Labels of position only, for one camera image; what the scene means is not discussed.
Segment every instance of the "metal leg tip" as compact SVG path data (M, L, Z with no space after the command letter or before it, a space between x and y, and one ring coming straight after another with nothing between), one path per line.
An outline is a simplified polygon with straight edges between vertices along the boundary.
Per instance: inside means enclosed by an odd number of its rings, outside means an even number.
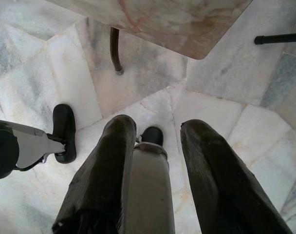
M258 37L256 37L255 39L254 39L254 43L255 43L255 45L263 45L264 43L263 43L263 38L264 38L264 36L258 36Z
M123 70L123 68L121 68L120 71L115 71L115 73L120 76L120 75L123 75L124 70Z

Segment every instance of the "curved metal leg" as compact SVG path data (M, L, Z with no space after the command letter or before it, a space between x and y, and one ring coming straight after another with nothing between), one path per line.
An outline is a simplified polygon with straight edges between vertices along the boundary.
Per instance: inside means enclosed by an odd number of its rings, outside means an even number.
M124 71L119 59L119 29L112 27L110 31L110 54L116 73L122 75Z

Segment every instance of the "marble tabletop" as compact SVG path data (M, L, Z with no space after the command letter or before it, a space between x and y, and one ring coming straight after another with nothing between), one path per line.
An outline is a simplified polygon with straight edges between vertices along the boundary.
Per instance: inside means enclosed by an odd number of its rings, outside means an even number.
M203 59L252 0L48 0L194 59Z

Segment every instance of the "black cushion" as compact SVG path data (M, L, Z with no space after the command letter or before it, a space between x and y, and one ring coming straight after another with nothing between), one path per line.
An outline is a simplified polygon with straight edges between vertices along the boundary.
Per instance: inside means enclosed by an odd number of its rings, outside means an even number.
M0 128L0 179L15 168L19 157L17 138L7 129Z

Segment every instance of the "chair leg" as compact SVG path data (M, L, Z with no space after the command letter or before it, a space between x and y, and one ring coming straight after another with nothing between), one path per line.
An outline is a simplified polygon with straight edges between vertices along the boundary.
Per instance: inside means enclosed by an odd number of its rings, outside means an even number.
M119 59L119 29L116 28L110 31L110 54L116 73L122 75L124 70Z
M254 43L256 45L270 44L270 43L285 43L296 42L295 34L275 35L275 36L258 36L255 38Z

